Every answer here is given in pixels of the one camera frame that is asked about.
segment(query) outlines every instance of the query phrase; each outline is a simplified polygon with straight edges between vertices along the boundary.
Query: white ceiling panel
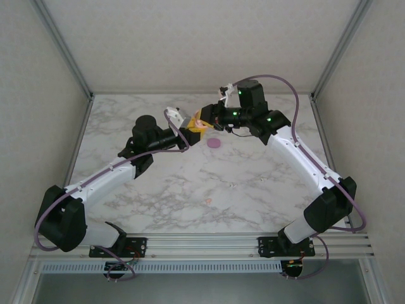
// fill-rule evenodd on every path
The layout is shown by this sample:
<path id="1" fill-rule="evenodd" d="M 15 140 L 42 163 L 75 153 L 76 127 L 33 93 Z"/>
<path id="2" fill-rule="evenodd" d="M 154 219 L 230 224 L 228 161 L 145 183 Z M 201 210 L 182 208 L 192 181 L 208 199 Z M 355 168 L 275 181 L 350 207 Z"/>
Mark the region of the white ceiling panel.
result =
<path id="1" fill-rule="evenodd" d="M 259 73 L 309 92 L 358 0 L 45 2 L 94 92 L 213 92 Z"/>

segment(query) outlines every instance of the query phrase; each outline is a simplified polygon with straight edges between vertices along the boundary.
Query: small pink object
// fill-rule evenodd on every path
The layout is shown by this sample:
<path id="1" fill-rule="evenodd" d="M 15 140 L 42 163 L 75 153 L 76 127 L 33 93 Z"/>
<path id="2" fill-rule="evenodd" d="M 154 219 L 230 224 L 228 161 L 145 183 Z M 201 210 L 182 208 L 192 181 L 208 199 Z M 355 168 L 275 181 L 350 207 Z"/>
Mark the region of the small pink object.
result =
<path id="1" fill-rule="evenodd" d="M 210 148 L 216 149 L 216 148 L 219 148 L 221 146 L 221 141 L 218 138 L 209 138 L 207 140 L 207 145 Z"/>

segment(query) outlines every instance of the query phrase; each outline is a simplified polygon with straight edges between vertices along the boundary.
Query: aluminum frame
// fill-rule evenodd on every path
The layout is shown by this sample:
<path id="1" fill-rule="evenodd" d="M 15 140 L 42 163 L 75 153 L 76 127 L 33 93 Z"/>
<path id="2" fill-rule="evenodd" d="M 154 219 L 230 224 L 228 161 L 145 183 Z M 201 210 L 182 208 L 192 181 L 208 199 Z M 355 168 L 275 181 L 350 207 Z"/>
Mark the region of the aluminum frame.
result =
<path id="1" fill-rule="evenodd" d="M 42 274 L 107 274 L 105 261 L 44 262 Z M 260 274 L 280 273 L 281 261 L 144 261 L 132 266 L 136 274 Z M 130 274 L 128 270 L 112 270 Z"/>
<path id="2" fill-rule="evenodd" d="M 64 42 L 55 22 L 53 21 L 46 5 L 42 0 L 30 0 L 39 18 L 42 20 L 49 35 L 52 37 L 58 51 L 66 61 L 76 81 L 81 86 L 84 94 L 89 99 L 89 105 L 86 110 L 84 121 L 80 128 L 80 134 L 75 146 L 75 151 L 72 155 L 69 164 L 69 170 L 66 174 L 65 184 L 68 184 L 72 171 L 75 165 L 75 160 L 78 154 L 78 149 L 82 141 L 85 127 L 89 119 L 92 106 L 93 94 L 87 85 L 84 76 L 77 66 L 71 52 Z M 325 67 L 316 87 L 313 90 L 311 106 L 313 107 L 315 120 L 320 132 L 321 140 L 327 156 L 330 168 L 335 170 L 332 154 L 327 143 L 327 138 L 319 113 L 316 107 L 316 99 L 322 90 L 325 88 L 328 80 L 333 74 L 338 62 L 340 61 L 344 51 L 347 49 L 352 37 L 357 31 L 361 21 L 363 20 L 372 0 L 360 0 L 355 12 L 353 13 L 349 23 L 347 24 L 344 33 L 340 37 L 335 50 L 333 51 L 327 66 Z M 258 236 L 274 236 L 272 233 L 245 233 L 245 234 L 130 234 L 129 236 L 144 236 L 147 237 L 147 256 L 145 261 L 263 261 L 258 255 L 258 244 L 256 238 Z M 381 275 L 376 268 L 376 263 L 371 248 L 370 240 L 367 234 L 351 234 L 343 232 L 329 232 L 321 235 L 328 244 L 330 250 L 330 258 L 353 258 L 358 259 L 363 272 L 364 282 L 368 290 L 372 304 L 389 303 L 387 293 L 383 286 Z M 45 245 L 49 242 L 44 238 L 41 241 Z M 319 242 L 314 239 L 316 255 L 307 257 L 307 259 L 324 259 L 325 249 Z M 111 258 L 94 259 L 88 257 L 88 247 L 78 247 L 77 249 L 63 253 L 62 251 L 45 252 L 36 248 L 32 248 L 28 262 L 23 271 L 22 278 L 18 285 L 18 289 L 13 304 L 27 304 L 34 300 L 35 290 L 39 282 L 39 277 L 46 263 L 71 261 L 81 263 L 84 261 L 107 261 L 114 260 Z"/>

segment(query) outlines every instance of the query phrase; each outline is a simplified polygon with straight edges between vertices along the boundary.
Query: white marble table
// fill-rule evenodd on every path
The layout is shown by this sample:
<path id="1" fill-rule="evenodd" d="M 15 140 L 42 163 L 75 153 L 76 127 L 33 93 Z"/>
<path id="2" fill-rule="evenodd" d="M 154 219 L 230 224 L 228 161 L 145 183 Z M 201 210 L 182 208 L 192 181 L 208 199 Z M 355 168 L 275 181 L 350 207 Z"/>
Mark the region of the white marble table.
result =
<path id="1" fill-rule="evenodd" d="M 72 182 L 116 157 L 132 135 L 137 117 L 153 115 L 165 129 L 167 106 L 194 113 L 217 100 L 217 95 L 201 94 L 96 96 Z M 269 109 L 281 110 L 292 119 L 293 96 L 266 95 L 266 100 Z M 325 161 L 308 97 L 300 100 L 297 131 Z M 232 102 L 237 106 L 237 97 Z M 209 148 L 210 137 L 219 138 L 221 147 Z M 90 217 L 108 220 L 129 233 L 277 232 L 309 203 L 295 172 L 259 139 L 211 130 L 185 153 L 154 155 L 146 173 L 115 189 L 91 210 Z"/>

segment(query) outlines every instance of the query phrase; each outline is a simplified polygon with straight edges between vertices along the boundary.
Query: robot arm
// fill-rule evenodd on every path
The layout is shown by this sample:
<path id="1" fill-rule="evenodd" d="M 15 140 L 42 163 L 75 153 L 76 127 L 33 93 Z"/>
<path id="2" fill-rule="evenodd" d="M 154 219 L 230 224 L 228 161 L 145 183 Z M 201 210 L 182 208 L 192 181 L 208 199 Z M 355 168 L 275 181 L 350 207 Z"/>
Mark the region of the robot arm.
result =
<path id="1" fill-rule="evenodd" d="M 100 224 L 92 221 L 87 216 L 91 207 L 115 187 L 143 174 L 153 163 L 152 154 L 175 146 L 180 150 L 167 152 L 185 151 L 186 143 L 183 138 L 192 146 L 205 132 L 204 128 L 195 127 L 195 118 L 188 117 L 180 110 L 167 108 L 165 113 L 170 121 L 169 128 L 159 128 L 155 118 L 150 115 L 141 116 L 137 119 L 132 137 L 128 139 L 125 148 L 109 165 L 64 189 L 50 187 L 44 195 L 35 223 L 36 227 L 39 225 L 39 232 L 65 252 L 79 245 L 94 245 L 114 248 L 119 254 L 125 243 L 126 233 L 112 223 Z M 62 196 L 66 197 L 51 208 Z M 40 220 L 46 212 L 49 214 Z"/>
<path id="2" fill-rule="evenodd" d="M 232 85 L 229 85 L 221 89 L 223 98 L 218 104 L 205 106 L 194 117 L 188 117 L 179 109 L 168 108 L 166 113 L 171 127 L 165 130 L 156 125 L 152 116 L 139 117 L 132 129 L 132 137 L 108 166 L 65 189 L 53 186 L 46 191 L 37 222 L 58 198 L 78 189 L 37 224 L 40 225 L 39 232 L 63 251 L 70 251 L 80 244 L 97 245 L 111 248 L 111 251 L 119 256 L 126 233 L 112 223 L 99 224 L 91 221 L 87 217 L 89 209 L 115 187 L 143 174 L 153 162 L 151 151 L 155 153 L 175 146 L 184 149 L 186 143 L 182 137 L 192 146 L 200 141 L 207 127 L 225 129 L 227 132 L 234 128 L 247 127 L 253 136 L 278 152 L 296 170 L 314 199 L 298 219 L 278 232 L 277 242 L 274 242 L 278 248 L 271 251 L 282 252 L 283 256 L 294 256 L 294 248 L 302 246 L 302 242 L 308 237 L 326 231 L 347 216 L 352 211 L 352 205 L 297 148 L 297 144 L 292 140 L 290 121 L 280 111 L 268 109 L 261 84 L 256 80 L 247 80 L 238 83 L 237 88 L 240 107 L 227 107 L 230 91 L 233 89 Z M 299 141 L 299 144 L 310 151 L 303 142 Z M 328 177 L 335 179 L 354 197 L 356 183 L 350 177 L 341 179 L 312 152 L 309 153 L 325 169 Z M 268 257 L 277 257 L 277 253 Z"/>

